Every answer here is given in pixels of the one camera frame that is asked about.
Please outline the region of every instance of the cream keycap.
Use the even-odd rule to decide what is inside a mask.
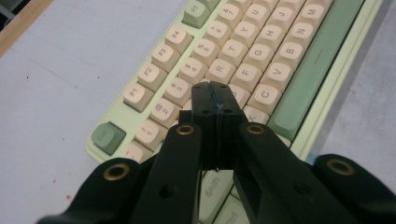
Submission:
[[[211,40],[219,47],[223,47],[233,31],[224,22],[212,21],[207,28],[204,38]]]
[[[145,63],[137,72],[137,82],[151,91],[157,91],[168,76],[161,68]]]
[[[166,129],[169,129],[177,119],[180,109],[179,106],[161,98],[157,101],[157,104],[151,108],[150,117]]]
[[[279,26],[285,33],[296,18],[296,11],[288,7],[277,7],[266,24]]]
[[[284,37],[285,32],[279,26],[265,25],[257,36],[255,43],[265,45],[276,52]]]
[[[191,98],[191,84],[180,77],[174,77],[165,90],[165,98],[183,106]]]
[[[231,63],[233,66],[238,66],[245,55],[248,52],[248,48],[239,41],[234,39],[228,40],[219,53],[219,58]]]
[[[250,97],[250,93],[247,90],[231,83],[228,84],[228,86],[230,87],[231,92],[233,93],[233,97],[235,97],[239,108],[242,109],[246,105],[248,98]]]
[[[254,0],[253,3],[264,6],[264,7],[268,8],[268,10],[270,10],[270,12],[272,12],[272,11],[274,11],[278,2],[279,2],[279,0]]]
[[[244,63],[249,63],[265,71],[273,57],[274,52],[270,48],[262,44],[254,44],[248,51]]]
[[[180,26],[172,26],[165,36],[165,44],[175,49],[179,54],[189,46],[192,41],[192,35]]]
[[[253,23],[249,21],[240,21],[233,31],[231,39],[234,39],[250,48],[259,32],[259,28],[257,28]]]
[[[159,44],[151,54],[153,64],[169,73],[180,58],[180,54],[165,44]]]
[[[241,63],[236,70],[231,83],[253,92],[262,77],[262,71],[254,65]]]
[[[251,5],[251,3],[253,2],[253,0],[229,0],[228,3],[239,7],[239,9],[242,10],[242,12],[246,12],[248,10],[248,6]]]
[[[306,22],[294,23],[284,42],[293,42],[301,45],[306,51],[316,33],[315,27]]]
[[[268,119],[270,119],[270,116],[268,116],[266,113],[250,105],[245,106],[244,112],[249,122],[266,124]]]
[[[152,156],[152,151],[143,147],[138,142],[132,141],[130,144],[126,145],[120,156],[142,163]]]
[[[139,112],[146,108],[153,95],[154,92],[149,91],[136,82],[131,82],[122,93],[125,104],[130,105]]]
[[[243,13],[241,9],[227,3],[220,9],[216,20],[224,22],[224,24],[228,25],[233,30],[238,22],[242,20],[242,16]]]
[[[191,57],[201,61],[207,66],[210,66],[213,60],[218,57],[219,51],[219,46],[217,46],[212,41],[203,38],[200,39],[198,44],[195,46]]]
[[[265,71],[260,83],[268,84],[277,88],[282,93],[288,86],[291,77],[293,76],[293,70],[283,63],[271,63]]]
[[[188,58],[181,66],[178,76],[190,82],[191,85],[197,84],[204,78],[207,66],[197,59]]]
[[[261,30],[265,22],[270,17],[270,14],[270,11],[266,7],[253,4],[247,9],[242,21],[251,22],[256,25],[259,30]]]
[[[271,116],[281,96],[282,93],[275,87],[259,84],[247,104]]]
[[[236,67],[233,66],[232,64],[222,59],[216,59],[212,63],[212,65],[210,65],[205,78],[211,81],[217,81],[223,84],[228,84],[235,70]]]
[[[280,46],[279,51],[274,56],[273,62],[284,63],[295,71],[304,54],[304,48],[300,44],[285,42]]]
[[[164,127],[150,119],[146,119],[137,129],[134,137],[140,144],[154,151],[165,137],[165,134],[166,130]]]

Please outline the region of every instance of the white surface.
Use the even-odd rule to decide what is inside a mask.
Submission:
[[[70,204],[79,186],[98,165],[85,152],[87,135],[184,2],[54,0],[0,59],[1,223],[35,223],[40,217],[61,213]],[[378,91],[381,94],[371,107],[359,109],[359,113],[371,118],[365,123],[353,120],[354,115],[343,114],[342,109],[337,114],[339,121],[332,126],[353,136],[354,131],[367,130],[376,123],[376,129],[385,133],[379,141],[383,151],[361,149],[350,155],[377,167],[383,178],[393,180],[394,119],[387,129],[377,121],[387,123],[395,111],[389,107],[396,105],[391,93],[396,81],[390,70],[396,59],[394,3],[388,13],[393,25],[384,23],[381,29],[385,33],[380,31],[372,46],[378,48],[374,53],[382,55],[381,60],[370,56],[370,61],[357,69],[365,74],[362,71],[369,67],[388,68],[383,77],[376,74],[374,82],[378,82],[376,87],[380,90],[386,86],[390,95]],[[359,97],[375,94],[369,91],[368,96],[363,95],[371,85],[359,86],[359,81],[355,85],[352,91]],[[347,98],[345,105],[353,106]],[[385,113],[380,113],[380,117],[371,115],[381,111]],[[353,144],[361,139],[367,139],[363,145],[375,142],[368,137],[371,135],[339,141],[333,140],[331,133],[326,136],[327,144],[351,151],[360,149]]]

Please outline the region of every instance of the keycap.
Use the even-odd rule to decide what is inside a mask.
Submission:
[[[253,3],[262,5],[272,12],[278,2],[279,0],[254,0]]]
[[[271,63],[265,71],[260,83],[265,83],[284,92],[289,85],[293,70],[283,63]]]
[[[297,22],[291,27],[284,42],[299,44],[303,49],[307,49],[316,33],[315,27],[306,22]]]
[[[121,156],[142,163],[152,156],[152,151],[138,142],[132,141],[122,150]]]
[[[266,124],[270,118],[270,116],[268,116],[266,113],[250,105],[245,106],[244,112],[249,122]]]
[[[190,1],[184,11],[183,23],[195,28],[201,28],[210,16],[209,9],[198,1]]]
[[[248,6],[251,5],[253,0],[229,0],[228,3],[238,7],[245,13],[248,10]]]
[[[249,221],[248,215],[245,212],[242,203],[239,200],[235,199],[233,195],[230,195],[222,206],[219,215],[214,223],[248,224]]]
[[[136,82],[131,82],[122,93],[125,104],[130,105],[139,112],[146,108],[153,95],[154,92],[149,91]]]
[[[279,102],[268,126],[276,133],[292,141],[303,122],[304,116],[325,77],[332,59],[359,10],[358,1],[336,1],[326,20],[319,28],[315,41],[304,56],[304,61],[294,74],[288,89]],[[337,8],[349,13],[332,13]]]
[[[181,65],[178,76],[194,85],[204,78],[206,71],[207,66],[205,64],[194,58],[188,58]]]
[[[280,0],[276,7],[288,7],[293,11],[299,11],[305,0]]]
[[[169,129],[177,119],[180,109],[179,106],[161,98],[157,101],[157,104],[151,108],[150,117],[166,129]]]
[[[163,140],[165,133],[164,127],[150,119],[146,119],[137,129],[134,137],[140,144],[154,151]]]
[[[233,97],[235,97],[235,100],[238,103],[239,107],[241,109],[244,108],[245,104],[248,101],[248,98],[250,97],[250,93],[247,90],[231,83],[228,84],[228,86],[230,87],[231,92],[233,93]]]
[[[250,48],[259,32],[259,28],[257,28],[253,23],[240,21],[238,25],[236,25],[235,30],[231,35],[231,39],[234,39]]]
[[[244,63],[249,63],[265,71],[273,57],[274,52],[270,48],[262,44],[254,44],[248,51]]]
[[[239,193],[238,193],[238,191],[236,190],[236,186],[233,186],[233,188],[231,189],[231,194],[232,194],[236,199],[241,200],[241,199],[239,198]]]
[[[262,76],[262,71],[254,65],[241,63],[236,70],[231,83],[253,92]]]
[[[285,35],[285,32],[279,26],[265,25],[257,36],[255,43],[265,45],[276,52]]]
[[[166,73],[172,70],[179,58],[180,54],[165,44],[159,44],[151,54],[152,63],[163,69]]]
[[[191,57],[201,61],[207,66],[210,66],[213,60],[218,57],[219,52],[219,46],[217,46],[212,41],[203,38],[199,40],[198,44],[195,46]]]
[[[145,63],[137,72],[137,82],[151,91],[157,91],[167,74],[152,63]]]
[[[271,116],[281,96],[282,93],[276,88],[259,84],[247,104]]]
[[[208,171],[202,181],[199,221],[212,223],[233,186],[233,171]]]
[[[97,147],[102,149],[107,155],[111,156],[114,151],[116,151],[125,135],[126,133],[123,130],[108,122],[96,127],[91,136],[91,140]]]
[[[192,41],[192,35],[180,26],[172,26],[166,33],[165,44],[175,49],[179,54],[189,46]]]
[[[191,84],[180,77],[174,77],[165,90],[165,98],[183,106],[191,98]]]
[[[247,9],[247,13],[242,18],[242,21],[248,21],[256,25],[261,30],[265,22],[270,17],[270,11],[261,5],[253,4]]]
[[[287,33],[296,16],[296,11],[288,7],[277,7],[266,24],[279,26]]]
[[[225,4],[219,11],[216,20],[224,22],[224,24],[228,25],[233,30],[238,22],[242,20],[242,16],[243,13],[238,7],[232,4]]]
[[[219,58],[231,63],[234,66],[238,66],[244,59],[248,47],[239,41],[229,39],[221,49]]]
[[[233,30],[221,21],[212,21],[206,30],[205,38],[219,47],[223,47]]]
[[[198,2],[204,4],[209,11],[213,11],[215,7],[219,4],[220,0],[198,0]]]
[[[284,63],[295,71],[304,54],[305,50],[303,46],[293,42],[286,42],[280,46],[279,51],[274,56],[273,62]]]
[[[230,82],[235,70],[236,68],[232,64],[222,59],[216,59],[212,65],[210,65],[205,77],[211,81],[227,84]]]

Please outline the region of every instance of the mechanical keyboard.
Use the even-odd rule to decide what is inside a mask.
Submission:
[[[382,1],[190,0],[86,142],[99,162],[161,149],[191,86],[228,84],[304,160]],[[232,171],[203,175],[201,223],[248,223]]]

